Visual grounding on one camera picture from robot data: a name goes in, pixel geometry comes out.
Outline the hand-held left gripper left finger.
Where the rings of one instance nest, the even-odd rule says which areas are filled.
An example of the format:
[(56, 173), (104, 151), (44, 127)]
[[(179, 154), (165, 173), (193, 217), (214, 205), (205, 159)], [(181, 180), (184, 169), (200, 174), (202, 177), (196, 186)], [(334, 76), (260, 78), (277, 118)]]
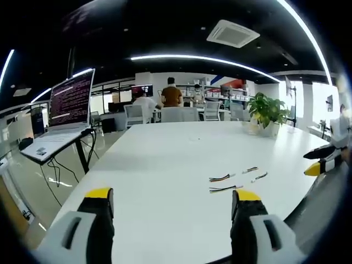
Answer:
[(50, 227), (34, 256), (39, 263), (111, 263), (113, 217), (113, 189), (91, 190)]

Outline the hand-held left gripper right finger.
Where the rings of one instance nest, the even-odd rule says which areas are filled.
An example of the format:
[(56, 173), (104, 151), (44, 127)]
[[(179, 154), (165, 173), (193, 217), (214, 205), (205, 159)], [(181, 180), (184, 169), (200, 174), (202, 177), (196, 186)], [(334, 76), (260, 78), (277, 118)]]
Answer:
[(305, 259), (292, 229), (268, 214), (253, 192), (233, 191), (230, 238), (230, 263), (302, 263)]

